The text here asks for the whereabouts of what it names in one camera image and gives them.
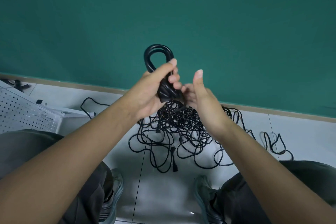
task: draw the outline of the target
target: shoe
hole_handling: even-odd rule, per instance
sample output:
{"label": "shoe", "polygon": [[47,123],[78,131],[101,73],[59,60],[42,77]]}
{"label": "shoe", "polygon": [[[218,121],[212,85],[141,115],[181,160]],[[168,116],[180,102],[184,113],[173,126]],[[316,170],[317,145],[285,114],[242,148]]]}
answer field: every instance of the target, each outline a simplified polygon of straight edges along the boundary
{"label": "shoe", "polygon": [[103,203],[99,215],[99,223],[113,224],[117,216],[117,202],[124,190],[124,180],[118,168],[111,169],[113,177],[113,194]]}
{"label": "shoe", "polygon": [[200,175],[195,179],[194,196],[202,210],[204,224],[224,224],[225,222],[211,206],[210,201],[216,197],[216,191],[211,187],[211,183],[205,175]]}

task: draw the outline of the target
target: teal wall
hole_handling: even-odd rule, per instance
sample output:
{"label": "teal wall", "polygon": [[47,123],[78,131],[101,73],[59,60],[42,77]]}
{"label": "teal wall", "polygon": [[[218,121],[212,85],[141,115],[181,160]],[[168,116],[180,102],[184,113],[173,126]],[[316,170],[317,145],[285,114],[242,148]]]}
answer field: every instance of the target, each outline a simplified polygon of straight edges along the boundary
{"label": "teal wall", "polygon": [[0,0],[1,73],[128,89],[154,43],[221,101],[336,117],[336,0]]}

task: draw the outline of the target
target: right hand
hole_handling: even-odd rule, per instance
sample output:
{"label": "right hand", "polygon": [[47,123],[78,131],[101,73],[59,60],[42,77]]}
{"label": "right hand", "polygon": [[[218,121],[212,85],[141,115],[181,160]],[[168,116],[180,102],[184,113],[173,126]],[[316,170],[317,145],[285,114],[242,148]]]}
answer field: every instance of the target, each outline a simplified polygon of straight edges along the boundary
{"label": "right hand", "polygon": [[223,136],[228,116],[211,90],[204,87],[203,70],[198,70],[192,84],[184,85],[181,90],[187,100],[187,105],[196,109],[208,133],[215,138]]}

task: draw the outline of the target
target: person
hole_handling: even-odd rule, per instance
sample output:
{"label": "person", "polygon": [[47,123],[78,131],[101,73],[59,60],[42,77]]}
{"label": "person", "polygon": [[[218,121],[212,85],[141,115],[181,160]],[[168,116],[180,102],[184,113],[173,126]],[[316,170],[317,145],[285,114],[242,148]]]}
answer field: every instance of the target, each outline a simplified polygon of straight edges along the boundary
{"label": "person", "polygon": [[[121,176],[116,172],[119,181],[117,186],[112,186],[116,179],[101,166],[102,160],[138,120],[163,106],[156,92],[160,81],[171,71],[169,81],[183,91],[187,104],[197,110],[207,131],[221,143],[240,171],[220,190],[212,189],[205,176],[195,179],[195,196],[204,222],[326,224],[336,221],[336,212],[330,206],[335,201],[328,201],[335,195],[334,168],[316,165],[327,171],[324,174],[328,173],[322,196],[328,197],[330,193],[331,197],[324,200],[226,116],[212,92],[204,87],[202,70],[195,73],[193,84],[182,86],[176,65],[176,59],[172,59],[153,73],[144,73],[124,96],[90,122],[64,138],[50,139],[52,142],[36,150],[35,153],[40,152],[34,157],[28,156],[21,161],[24,163],[10,166],[0,180],[0,223],[58,223],[69,213],[77,197],[84,201],[83,205],[76,201],[75,209],[83,209],[70,212],[75,216],[68,216],[67,223],[97,223],[99,208],[104,203],[109,205],[107,208],[113,208],[115,204],[109,197],[116,198],[117,192],[122,191]],[[15,138],[14,133],[20,132],[7,133],[7,139]],[[5,155],[3,161],[11,159],[10,151]],[[95,176],[99,167],[103,179]],[[92,186],[89,192],[85,191],[88,182],[100,184],[96,186],[96,194]],[[97,194],[99,204],[86,205],[85,200],[90,201]]]}

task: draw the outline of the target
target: fingernail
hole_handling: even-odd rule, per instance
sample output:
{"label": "fingernail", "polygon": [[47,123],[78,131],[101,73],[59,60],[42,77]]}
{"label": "fingernail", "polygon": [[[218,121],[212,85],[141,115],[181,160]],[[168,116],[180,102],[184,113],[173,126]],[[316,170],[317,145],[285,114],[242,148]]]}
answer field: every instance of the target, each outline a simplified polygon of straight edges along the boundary
{"label": "fingernail", "polygon": [[200,70],[196,71],[195,78],[198,79],[198,78],[202,78],[202,77],[203,77],[203,69],[200,69]]}
{"label": "fingernail", "polygon": [[177,60],[176,59],[171,59],[168,62],[171,63],[171,64],[173,64],[173,66],[177,65]]}

